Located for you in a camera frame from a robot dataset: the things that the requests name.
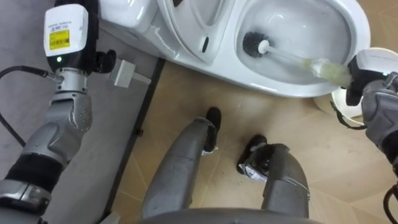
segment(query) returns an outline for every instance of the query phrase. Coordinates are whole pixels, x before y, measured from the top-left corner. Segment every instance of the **yellow label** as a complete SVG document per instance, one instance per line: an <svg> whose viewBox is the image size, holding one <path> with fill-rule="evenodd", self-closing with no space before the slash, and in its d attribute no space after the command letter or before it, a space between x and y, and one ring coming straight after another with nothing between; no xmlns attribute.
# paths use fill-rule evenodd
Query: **yellow label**
<svg viewBox="0 0 398 224"><path fill-rule="evenodd" d="M58 31L50 34L50 50L70 46L69 30Z"/></svg>

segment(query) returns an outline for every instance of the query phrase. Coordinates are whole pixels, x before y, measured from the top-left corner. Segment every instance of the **toilet seat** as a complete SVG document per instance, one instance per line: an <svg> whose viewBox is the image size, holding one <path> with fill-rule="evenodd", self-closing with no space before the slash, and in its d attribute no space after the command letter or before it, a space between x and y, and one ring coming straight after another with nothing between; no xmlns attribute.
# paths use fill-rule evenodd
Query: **toilet seat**
<svg viewBox="0 0 398 224"><path fill-rule="evenodd" d="M228 23L224 18L229 17L235 0L157 2L167 27L181 46L194 57L211 63L218 53Z"/></svg>

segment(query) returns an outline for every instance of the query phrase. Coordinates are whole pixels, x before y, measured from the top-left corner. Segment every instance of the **toilet rim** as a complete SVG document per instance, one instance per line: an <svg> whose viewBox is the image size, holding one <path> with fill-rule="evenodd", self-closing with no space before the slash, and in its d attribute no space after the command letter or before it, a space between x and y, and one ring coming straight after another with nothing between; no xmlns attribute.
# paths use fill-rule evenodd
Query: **toilet rim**
<svg viewBox="0 0 398 224"><path fill-rule="evenodd" d="M357 0L324 0L331 4L335 9L337 9L341 15L345 18L350 34L351 34L351 49L349 50L349 54L345 60L345 64L348 64L349 61L364 48L369 48L371 46L371 30L369 26L368 18L364 13L362 7L359 5ZM248 13L248 10L251 9L251 6L257 3L258 0L246 1L243 10L241 11L238 19L238 23L236 24L236 32L235 32L235 42L238 41L238 34L240 27L242 26L245 15Z"/></svg>
<svg viewBox="0 0 398 224"><path fill-rule="evenodd" d="M174 58L173 61L186 67L195 68L211 76L227 80L231 83L277 96L309 98L325 95L338 89L338 86L334 86L328 82L310 85L280 82L262 76L245 66L236 54L236 39L242 22L242 15L246 12L245 10L247 10L247 4L251 2L253 2L253 0L235 1L230 18L226 18L228 19L228 25L226 26L219 52L212 64L200 62L183 52ZM355 0L340 0L334 2L340 4L340 7L345 9L346 13L348 13L344 15L346 19L347 16L350 17L349 15L352 15L350 29L355 33L355 37L361 36L360 39L352 44L353 52L357 54L360 50L370 48L371 35L369 22L361 6Z"/></svg>
<svg viewBox="0 0 398 224"><path fill-rule="evenodd" d="M351 49L345 61L347 64L352 58L363 49L370 48L371 45L371 31L369 27L368 18L366 17L362 7L356 0L325 0L335 7L345 18L349 25L351 33ZM245 67L245 79L243 80L245 84L255 88L257 90L262 90L266 92L271 92L276 95L289 96L289 97L313 97L320 96L331 93L336 90L338 86L331 85L327 82L317 83L310 85L300 85L294 83L284 83L271 78L262 76L250 68L247 68L236 54L239 30L250 6L256 3L256 1L246 1L244 5L239 5L239 1L236 1L236 8L233 9L233 15L239 13L237 19L233 19L234 22L234 37L233 37L233 49L234 49L234 62L239 63L239 70L243 70ZM231 32L231 29L227 27L226 32Z"/></svg>

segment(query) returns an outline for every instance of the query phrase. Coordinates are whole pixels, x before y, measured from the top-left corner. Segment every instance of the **floor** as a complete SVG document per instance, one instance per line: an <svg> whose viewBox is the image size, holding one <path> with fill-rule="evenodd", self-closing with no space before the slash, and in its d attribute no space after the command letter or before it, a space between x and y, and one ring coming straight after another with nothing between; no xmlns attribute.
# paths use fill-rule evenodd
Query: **floor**
<svg viewBox="0 0 398 224"><path fill-rule="evenodd" d="M360 0L372 27L373 46L398 51L398 1ZM192 208L259 208L264 184L235 170L254 134L291 148L310 184L310 216L326 224L389 223L382 209L395 184L391 167L363 131L340 125L312 99L270 96L166 63L134 146L113 210L134 223L153 175L179 132L217 106L223 113L219 149L201 160Z"/></svg>

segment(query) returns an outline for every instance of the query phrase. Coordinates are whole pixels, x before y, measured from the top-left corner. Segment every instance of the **toilet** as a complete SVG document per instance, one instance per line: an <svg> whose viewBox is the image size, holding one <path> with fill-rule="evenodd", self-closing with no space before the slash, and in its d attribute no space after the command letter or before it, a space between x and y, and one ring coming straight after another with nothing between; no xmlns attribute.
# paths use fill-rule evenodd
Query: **toilet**
<svg viewBox="0 0 398 224"><path fill-rule="evenodd" d="M273 47L347 64L370 48L368 19L356 0L99 0L100 26L123 42L228 82L277 96L335 91L297 63L243 51L246 32Z"/></svg>

